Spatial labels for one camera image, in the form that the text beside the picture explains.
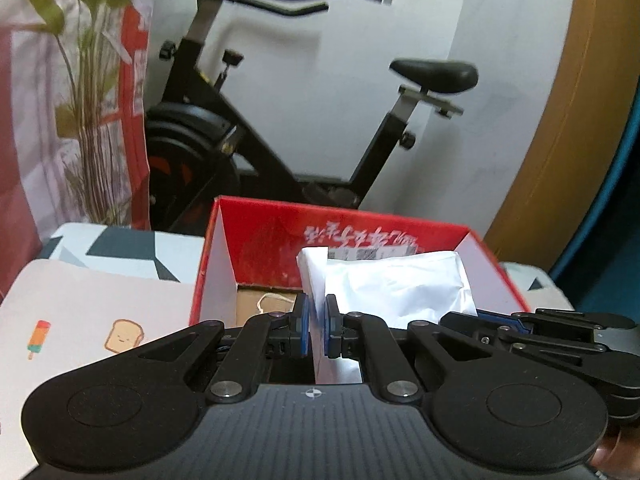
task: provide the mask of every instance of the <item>bike seat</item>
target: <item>bike seat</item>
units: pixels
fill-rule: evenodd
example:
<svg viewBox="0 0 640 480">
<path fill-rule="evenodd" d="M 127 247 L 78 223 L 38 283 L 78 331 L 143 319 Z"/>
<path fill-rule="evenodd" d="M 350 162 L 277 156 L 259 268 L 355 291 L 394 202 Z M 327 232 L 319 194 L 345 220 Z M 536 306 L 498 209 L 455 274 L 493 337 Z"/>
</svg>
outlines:
<svg viewBox="0 0 640 480">
<path fill-rule="evenodd" d="M 395 59 L 389 68 L 420 85 L 423 92 L 457 94 L 478 84 L 478 69 L 462 61 Z"/>
</svg>

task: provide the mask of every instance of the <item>plant print curtain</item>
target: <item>plant print curtain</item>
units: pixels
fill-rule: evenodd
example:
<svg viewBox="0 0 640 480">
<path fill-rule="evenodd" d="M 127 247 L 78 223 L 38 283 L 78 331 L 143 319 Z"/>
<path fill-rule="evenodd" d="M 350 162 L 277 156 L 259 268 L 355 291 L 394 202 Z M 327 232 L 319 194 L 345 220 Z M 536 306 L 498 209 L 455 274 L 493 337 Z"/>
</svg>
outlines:
<svg viewBox="0 0 640 480">
<path fill-rule="evenodd" d="M 148 228 L 153 0 L 0 0 L 0 301 L 66 222 Z"/>
</svg>

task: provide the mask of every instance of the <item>white wall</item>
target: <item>white wall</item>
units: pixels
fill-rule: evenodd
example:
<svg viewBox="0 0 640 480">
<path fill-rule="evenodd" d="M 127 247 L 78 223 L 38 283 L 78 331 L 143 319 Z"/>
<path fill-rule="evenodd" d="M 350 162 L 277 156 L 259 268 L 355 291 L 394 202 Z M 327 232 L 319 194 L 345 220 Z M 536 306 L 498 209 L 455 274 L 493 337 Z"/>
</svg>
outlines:
<svg viewBox="0 0 640 480">
<path fill-rule="evenodd" d="M 215 77 L 224 48 L 245 54 L 224 93 L 290 168 L 349 178 L 402 79 L 395 57 L 446 58 L 463 0 L 332 0 L 328 13 L 296 20 L 225 3 L 200 66 Z M 158 102 L 169 64 L 162 41 L 178 41 L 195 0 L 156 0 L 145 103 Z M 410 126 L 422 135 L 430 115 L 419 107 Z M 417 149 L 396 150 L 365 207 L 391 210 Z"/>
<path fill-rule="evenodd" d="M 464 0 L 449 57 L 476 63 L 480 81 L 455 98 L 461 118 L 429 120 L 398 214 L 486 233 L 542 116 L 571 8 L 572 0 Z"/>
</svg>

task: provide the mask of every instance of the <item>red box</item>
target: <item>red box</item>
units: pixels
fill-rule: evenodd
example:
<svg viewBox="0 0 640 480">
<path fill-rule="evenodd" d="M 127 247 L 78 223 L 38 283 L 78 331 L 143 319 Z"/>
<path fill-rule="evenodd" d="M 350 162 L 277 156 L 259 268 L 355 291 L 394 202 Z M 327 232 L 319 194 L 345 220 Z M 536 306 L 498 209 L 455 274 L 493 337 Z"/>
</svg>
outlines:
<svg viewBox="0 0 640 480">
<path fill-rule="evenodd" d="M 219 319 L 235 326 L 238 285 L 300 290 L 296 256 L 309 246 L 457 251 L 476 308 L 503 314 L 528 310 L 492 253 L 467 227 L 353 209 L 220 197 L 207 229 L 190 323 Z"/>
</svg>

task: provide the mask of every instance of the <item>exercise bike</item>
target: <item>exercise bike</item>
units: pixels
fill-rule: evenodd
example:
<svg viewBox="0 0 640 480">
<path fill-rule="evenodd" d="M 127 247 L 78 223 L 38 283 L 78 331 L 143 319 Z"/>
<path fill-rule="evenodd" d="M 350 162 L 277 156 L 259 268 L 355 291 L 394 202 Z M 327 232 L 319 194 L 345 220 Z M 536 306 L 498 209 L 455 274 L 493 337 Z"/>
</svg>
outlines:
<svg viewBox="0 0 640 480">
<path fill-rule="evenodd" d="M 231 67 L 243 56 L 225 50 L 224 70 L 215 83 L 197 68 L 198 58 L 225 0 L 197 0 L 198 9 L 179 46 L 165 41 L 160 58 L 173 60 L 162 102 L 146 113 L 150 166 L 150 214 L 155 230 L 203 234 L 212 200 L 220 195 L 357 208 L 396 145 L 410 150 L 406 131 L 415 107 L 425 102 L 444 118 L 463 110 L 437 94 L 456 94 L 478 82 L 476 67 L 464 62 L 396 59 L 390 69 L 419 85 L 401 86 L 348 182 L 294 175 L 221 93 Z M 226 0 L 289 18 L 326 12 L 325 2 L 290 8 L 267 0 Z M 239 171 L 234 154 L 253 168 Z"/>
</svg>

